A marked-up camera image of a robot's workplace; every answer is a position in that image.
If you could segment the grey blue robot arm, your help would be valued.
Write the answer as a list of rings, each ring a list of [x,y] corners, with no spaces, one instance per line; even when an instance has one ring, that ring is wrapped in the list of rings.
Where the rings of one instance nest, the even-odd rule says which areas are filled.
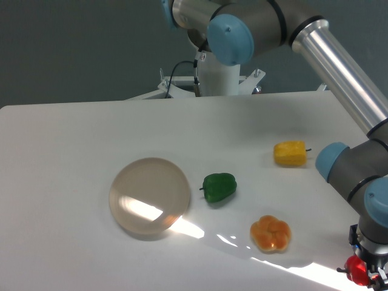
[[[387,289],[387,98],[329,30],[328,21],[299,1],[163,1],[171,28],[186,29],[199,52],[211,52],[223,66],[249,62],[282,45],[302,55],[367,141],[341,142],[319,153],[320,175],[359,214],[349,230],[354,254],[344,268],[350,280]]]

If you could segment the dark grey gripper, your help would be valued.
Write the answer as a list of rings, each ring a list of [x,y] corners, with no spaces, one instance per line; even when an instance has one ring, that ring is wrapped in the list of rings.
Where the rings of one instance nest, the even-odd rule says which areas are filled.
[[[365,262],[368,270],[368,288],[374,291],[387,291],[387,244],[378,244],[367,238],[357,224],[349,229],[349,244],[354,254]]]

